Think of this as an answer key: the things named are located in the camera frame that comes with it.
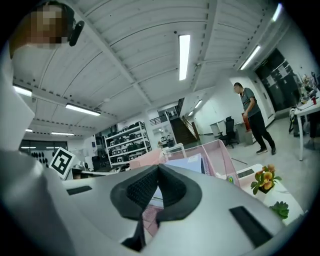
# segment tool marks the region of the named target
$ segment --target stair railing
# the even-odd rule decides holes
[[[184,125],[188,128],[188,130],[191,132],[191,134],[195,137],[197,141],[200,141],[200,137],[197,131],[197,127],[195,125],[195,122],[189,122],[185,116],[182,116],[181,121],[184,123]]]

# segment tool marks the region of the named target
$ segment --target sneaker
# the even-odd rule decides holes
[[[266,153],[266,152],[268,152],[268,149],[267,149],[267,148],[261,148],[261,149],[258,150],[256,153],[257,153],[258,155],[260,155],[260,154]]]
[[[304,147],[308,150],[316,150],[315,143],[309,140],[306,144],[304,144]]]
[[[271,148],[271,155],[275,155],[276,154],[276,147]]]

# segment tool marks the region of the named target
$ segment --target potted plant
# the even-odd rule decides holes
[[[281,219],[285,220],[288,218],[289,214],[289,209],[288,209],[288,204],[281,201],[281,202],[276,202],[273,206],[270,206],[269,208],[274,211],[276,214],[280,216]]]
[[[268,166],[262,167],[261,171],[258,171],[255,174],[255,180],[251,183],[251,189],[253,190],[253,194],[257,194],[258,190],[263,193],[268,193],[277,183],[281,181],[281,177],[275,176],[275,166],[273,164],[268,164]]]

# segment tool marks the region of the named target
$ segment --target white ceiling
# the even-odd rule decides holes
[[[74,47],[24,47],[14,83],[33,90],[35,132],[88,136],[145,109],[211,88],[238,69],[268,28],[268,0],[73,0],[85,21]],[[187,78],[179,81],[178,35],[191,35]],[[65,109],[73,103],[101,116]]]

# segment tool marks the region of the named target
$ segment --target man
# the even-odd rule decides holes
[[[248,117],[253,136],[261,147],[256,153],[259,155],[268,152],[267,146],[263,139],[265,138],[271,147],[271,154],[274,155],[276,153],[276,145],[271,138],[271,135],[266,130],[264,118],[262,117],[253,91],[249,88],[243,88],[239,82],[236,82],[233,88],[237,94],[240,94],[244,109],[243,117]]]
[[[55,49],[74,46],[84,22],[76,24],[74,11],[57,1],[44,1],[28,13],[4,45],[0,56],[0,150],[16,151],[34,113],[13,87],[12,58],[23,46]]]

